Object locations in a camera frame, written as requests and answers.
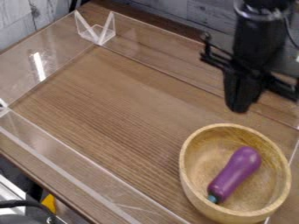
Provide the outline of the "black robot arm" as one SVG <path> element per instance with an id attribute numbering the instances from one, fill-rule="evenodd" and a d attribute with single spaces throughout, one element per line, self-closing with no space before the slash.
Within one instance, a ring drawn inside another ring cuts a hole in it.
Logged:
<path id="1" fill-rule="evenodd" d="M 299 101 L 299 43 L 291 33 L 295 0 L 234 0 L 237 16 L 232 50 L 201 36 L 200 60 L 222 72 L 224 100 L 244 113 L 269 91 Z"/>

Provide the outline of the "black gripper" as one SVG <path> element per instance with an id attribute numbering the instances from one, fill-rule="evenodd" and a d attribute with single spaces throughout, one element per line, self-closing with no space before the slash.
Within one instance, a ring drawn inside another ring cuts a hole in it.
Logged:
<path id="1" fill-rule="evenodd" d="M 232 50 L 210 43 L 201 36 L 204 52 L 200 60 L 222 72 L 225 105 L 234 113 L 245 113 L 269 90 L 291 101 L 299 100 L 299 86 L 279 80 L 267 67 L 287 40 L 291 39 L 289 20 L 295 13 L 291 3 L 236 3 L 237 16 Z"/>

